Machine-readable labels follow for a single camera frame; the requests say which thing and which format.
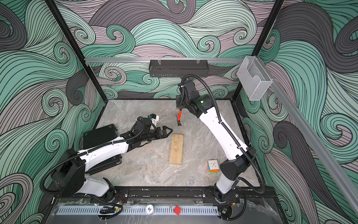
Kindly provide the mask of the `claw hammer red black handle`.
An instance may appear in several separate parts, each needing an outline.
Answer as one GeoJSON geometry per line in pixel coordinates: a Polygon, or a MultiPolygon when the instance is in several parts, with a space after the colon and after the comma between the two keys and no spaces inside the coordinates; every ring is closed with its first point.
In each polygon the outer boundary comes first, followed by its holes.
{"type": "Polygon", "coordinates": [[[179,113],[176,115],[176,117],[177,117],[177,125],[179,127],[182,126],[182,124],[181,124],[181,115],[182,115],[182,109],[180,109],[179,113]]]}

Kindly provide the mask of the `wooden block with nails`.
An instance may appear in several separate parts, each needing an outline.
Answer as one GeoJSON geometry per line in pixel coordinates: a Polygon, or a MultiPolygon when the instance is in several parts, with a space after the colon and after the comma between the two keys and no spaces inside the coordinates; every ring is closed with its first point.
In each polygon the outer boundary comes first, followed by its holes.
{"type": "Polygon", "coordinates": [[[181,165],[183,157],[184,135],[174,134],[172,136],[169,164],[181,165]]]}

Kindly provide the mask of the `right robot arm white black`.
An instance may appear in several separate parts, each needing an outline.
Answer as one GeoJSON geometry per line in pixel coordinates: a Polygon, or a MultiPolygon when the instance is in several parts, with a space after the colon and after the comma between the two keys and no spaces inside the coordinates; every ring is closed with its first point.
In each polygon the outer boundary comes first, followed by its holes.
{"type": "Polygon", "coordinates": [[[231,192],[239,182],[240,175],[252,164],[256,150],[248,147],[233,132],[222,115],[217,112],[218,105],[211,94],[200,95],[193,80],[178,84],[177,108],[186,109],[203,122],[222,147],[227,159],[220,164],[222,174],[214,185],[214,193],[220,201],[231,192]]]}

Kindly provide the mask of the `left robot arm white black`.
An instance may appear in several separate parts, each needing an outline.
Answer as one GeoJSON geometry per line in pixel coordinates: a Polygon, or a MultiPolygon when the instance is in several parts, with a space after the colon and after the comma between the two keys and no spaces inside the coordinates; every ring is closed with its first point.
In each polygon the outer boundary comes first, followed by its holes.
{"type": "Polygon", "coordinates": [[[159,127],[157,122],[158,116],[151,114],[147,118],[138,117],[132,128],[121,135],[117,135],[113,125],[85,133],[83,149],[67,150],[41,179],[40,190],[61,196],[86,194],[113,198],[115,187],[110,181],[94,178],[92,174],[115,166],[124,153],[169,137],[173,130],[159,127]]]}

